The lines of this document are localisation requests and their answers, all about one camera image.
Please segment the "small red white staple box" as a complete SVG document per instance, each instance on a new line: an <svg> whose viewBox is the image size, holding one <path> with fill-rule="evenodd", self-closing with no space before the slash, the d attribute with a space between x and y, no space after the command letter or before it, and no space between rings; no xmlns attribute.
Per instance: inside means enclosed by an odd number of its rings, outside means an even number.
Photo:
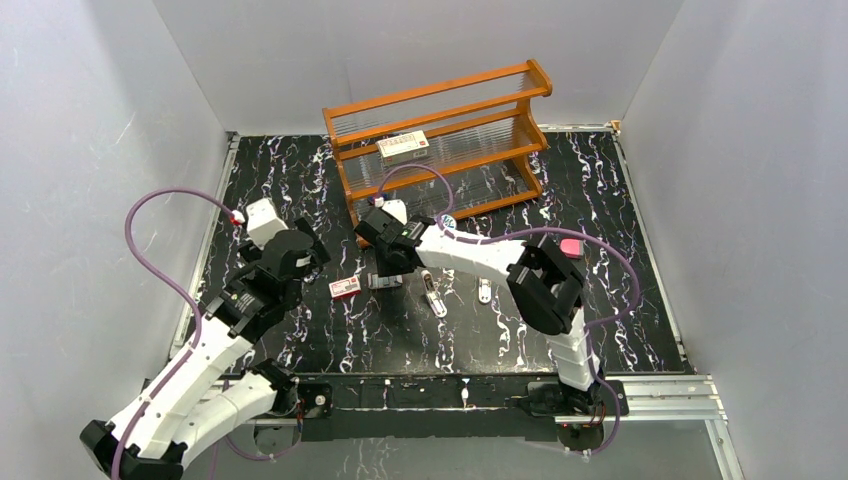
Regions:
<svg viewBox="0 0 848 480"><path fill-rule="evenodd" d="M359 277L353 275L331 282L329 284L329 291L333 300L339 300L359 294L362 291L362 287Z"/></svg>

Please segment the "round patterned tape roll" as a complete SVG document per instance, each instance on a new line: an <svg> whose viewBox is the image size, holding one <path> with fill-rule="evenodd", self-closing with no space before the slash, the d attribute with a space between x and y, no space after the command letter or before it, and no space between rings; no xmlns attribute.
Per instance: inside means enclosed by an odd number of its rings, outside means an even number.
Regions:
<svg viewBox="0 0 848 480"><path fill-rule="evenodd" d="M441 220L442 225L447 229L455 229L457 227L457 222L451 215L443 215Z"/></svg>

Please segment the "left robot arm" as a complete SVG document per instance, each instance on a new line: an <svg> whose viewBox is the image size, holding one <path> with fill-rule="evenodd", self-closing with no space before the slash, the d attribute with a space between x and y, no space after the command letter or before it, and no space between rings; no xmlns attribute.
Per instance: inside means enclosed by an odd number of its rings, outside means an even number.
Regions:
<svg viewBox="0 0 848 480"><path fill-rule="evenodd" d="M300 409L297 377L273 359L205 397L238 358L300 305L305 278L330 259L304 218L265 244L250 240L240 253L247 264L208 305L199 332L178 356L124 410L82 430L83 446L109 478L179 479L202 451L246 421Z"/></svg>

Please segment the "white stapler part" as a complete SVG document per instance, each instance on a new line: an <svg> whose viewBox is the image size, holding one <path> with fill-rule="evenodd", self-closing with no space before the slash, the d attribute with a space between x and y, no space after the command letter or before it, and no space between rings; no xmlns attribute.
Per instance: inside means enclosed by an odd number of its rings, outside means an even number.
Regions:
<svg viewBox="0 0 848 480"><path fill-rule="evenodd" d="M424 284L425 298L428 305L437 318L445 318L447 315L447 308L437 291L432 273L429 270L422 270L420 275Z"/></svg>

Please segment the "white red staple box on shelf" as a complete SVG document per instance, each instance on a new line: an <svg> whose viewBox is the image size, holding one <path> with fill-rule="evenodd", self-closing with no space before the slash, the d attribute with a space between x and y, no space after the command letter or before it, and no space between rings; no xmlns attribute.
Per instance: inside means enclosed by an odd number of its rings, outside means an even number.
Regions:
<svg viewBox="0 0 848 480"><path fill-rule="evenodd" d="M394 166L429 154L429 141L422 130L398 134L376 142L382 163Z"/></svg>

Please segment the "pink tape measure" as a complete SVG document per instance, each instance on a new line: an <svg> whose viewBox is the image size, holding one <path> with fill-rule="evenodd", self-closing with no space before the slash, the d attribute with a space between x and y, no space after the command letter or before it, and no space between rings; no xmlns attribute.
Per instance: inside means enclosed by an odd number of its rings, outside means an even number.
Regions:
<svg viewBox="0 0 848 480"><path fill-rule="evenodd" d="M560 241L560 250L570 259L582 259L584 257L584 243L580 239L562 239Z"/></svg>

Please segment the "black base bar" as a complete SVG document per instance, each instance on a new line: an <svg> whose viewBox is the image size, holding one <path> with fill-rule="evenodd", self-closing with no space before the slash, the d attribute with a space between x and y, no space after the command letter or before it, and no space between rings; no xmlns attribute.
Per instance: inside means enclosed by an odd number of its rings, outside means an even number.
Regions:
<svg viewBox="0 0 848 480"><path fill-rule="evenodd" d="M624 385L586 392L553 374L304 376L308 442L386 438L563 440L595 448L630 412Z"/></svg>

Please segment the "aluminium rail frame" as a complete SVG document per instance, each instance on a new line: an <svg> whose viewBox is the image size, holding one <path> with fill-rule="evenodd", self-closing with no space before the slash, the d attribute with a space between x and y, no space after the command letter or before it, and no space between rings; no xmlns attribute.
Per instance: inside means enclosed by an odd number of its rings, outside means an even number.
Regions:
<svg viewBox="0 0 848 480"><path fill-rule="evenodd" d="M301 379L298 381L298 395ZM713 444L714 453L721 475L725 479L741 479L743 473L736 457L727 429L727 417L712 379L699 375L658 375L612 377L624 385L630 412L623 421L703 421ZM221 383L214 385L206 394L207 399L235 385ZM303 416L305 403L301 400L300 409L291 415L281 416L266 413L256 416L242 425L256 424L260 427L305 426ZM612 429L604 441L611 439ZM588 448L576 443L559 440L566 449L590 455L599 450L599 446Z"/></svg>

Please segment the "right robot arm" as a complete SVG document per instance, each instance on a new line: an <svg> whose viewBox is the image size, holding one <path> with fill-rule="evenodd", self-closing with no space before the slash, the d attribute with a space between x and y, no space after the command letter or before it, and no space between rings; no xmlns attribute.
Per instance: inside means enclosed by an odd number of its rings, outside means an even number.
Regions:
<svg viewBox="0 0 848 480"><path fill-rule="evenodd" d="M544 335L557 368L557 390L530 396L535 414L591 415L599 407L600 362L588 346L584 277L551 235L496 240L420 215L401 222L381 208L372 208L354 230L374 248L382 275L452 269L509 291L520 319Z"/></svg>

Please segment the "cardboard staple tray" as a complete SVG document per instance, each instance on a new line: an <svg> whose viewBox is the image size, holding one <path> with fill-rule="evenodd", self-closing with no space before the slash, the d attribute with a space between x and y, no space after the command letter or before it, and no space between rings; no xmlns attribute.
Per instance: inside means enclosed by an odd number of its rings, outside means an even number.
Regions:
<svg viewBox="0 0 848 480"><path fill-rule="evenodd" d="M370 273L367 278L367 285L370 290L397 288L403 285L403 277L401 275L381 276L377 273Z"/></svg>

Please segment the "orange wooden shelf rack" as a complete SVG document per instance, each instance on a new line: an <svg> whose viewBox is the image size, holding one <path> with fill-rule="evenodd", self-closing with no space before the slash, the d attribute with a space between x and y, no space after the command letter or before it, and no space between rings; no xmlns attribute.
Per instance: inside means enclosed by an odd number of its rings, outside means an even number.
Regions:
<svg viewBox="0 0 848 480"><path fill-rule="evenodd" d="M535 59L457 79L416 87L323 111L345 201L357 223L379 191L408 203L428 200L437 173L453 181L457 219L538 198L543 188L530 158L548 147L532 115L531 101L553 92ZM382 158L382 140L421 131L426 154L394 176Z"/></svg>

